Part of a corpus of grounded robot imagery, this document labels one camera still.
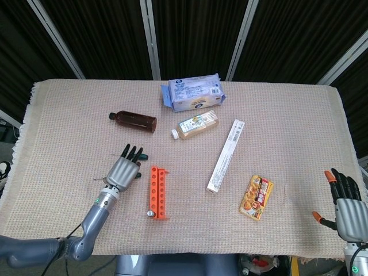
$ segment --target beige tablecloth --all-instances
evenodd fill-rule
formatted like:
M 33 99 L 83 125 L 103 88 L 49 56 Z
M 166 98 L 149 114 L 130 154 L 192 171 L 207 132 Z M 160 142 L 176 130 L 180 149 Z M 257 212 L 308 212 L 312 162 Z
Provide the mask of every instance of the beige tablecloth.
M 104 177 L 116 155 L 131 143 L 144 147 L 149 160 L 142 162 L 142 178 L 114 207 L 95 254 L 343 257 L 344 242 L 311 214 L 316 210 L 334 219 L 324 170 L 335 167 L 363 183 L 336 89 L 224 82 L 227 99 L 214 108 L 219 126 L 189 140 L 173 140 L 170 130 L 200 110 L 174 113 L 164 107 L 161 83 L 165 82 L 36 83 L 0 201 L 0 234 L 20 239 L 66 236 L 104 186 L 93 179 Z M 119 110 L 157 117 L 156 132 L 116 125 L 109 113 Z M 246 127 L 218 195 L 211 195 L 205 188 L 236 118 Z M 153 164 L 170 172 L 167 221 L 146 215 Z M 238 212 L 253 174 L 274 182 L 259 222 Z

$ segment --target wet wipes package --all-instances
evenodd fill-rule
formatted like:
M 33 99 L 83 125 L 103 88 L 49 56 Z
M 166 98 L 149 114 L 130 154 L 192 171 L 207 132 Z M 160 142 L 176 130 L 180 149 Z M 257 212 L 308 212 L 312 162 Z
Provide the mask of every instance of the wet wipes package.
M 218 74 L 169 80 L 161 89 L 164 105 L 174 112 L 221 105 L 226 99 Z

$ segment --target yellow object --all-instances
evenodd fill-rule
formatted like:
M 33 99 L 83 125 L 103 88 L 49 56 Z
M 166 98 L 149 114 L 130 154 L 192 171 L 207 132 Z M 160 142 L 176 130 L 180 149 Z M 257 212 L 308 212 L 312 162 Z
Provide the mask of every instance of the yellow object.
M 299 276 L 299 267 L 297 257 L 292 257 L 292 276 Z
M 171 130 L 174 139 L 188 139 L 205 130 L 216 127 L 219 124 L 219 118 L 213 110 L 194 116 L 193 118 L 182 121 L 176 129 Z
M 259 175 L 253 175 L 241 201 L 239 212 L 254 220 L 260 220 L 273 186 L 274 184 L 271 181 Z

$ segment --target white long box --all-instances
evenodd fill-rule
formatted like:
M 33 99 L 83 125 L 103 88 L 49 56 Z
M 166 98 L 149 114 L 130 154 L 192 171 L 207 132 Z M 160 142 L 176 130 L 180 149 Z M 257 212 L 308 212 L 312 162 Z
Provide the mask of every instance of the white long box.
M 207 185 L 207 191 L 210 193 L 217 194 L 219 191 L 244 125 L 245 123 L 239 120 L 235 120 L 232 124 L 228 138 Z

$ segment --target snack package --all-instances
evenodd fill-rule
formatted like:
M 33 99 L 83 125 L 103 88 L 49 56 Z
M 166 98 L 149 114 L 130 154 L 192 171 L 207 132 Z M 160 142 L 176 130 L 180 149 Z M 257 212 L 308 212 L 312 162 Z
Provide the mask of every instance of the snack package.
M 260 220 L 273 186 L 271 181 L 259 175 L 253 175 L 241 201 L 239 212 L 254 220 Z
M 218 74 L 169 80 L 161 90 L 164 105 L 174 112 L 221 105 L 226 99 Z

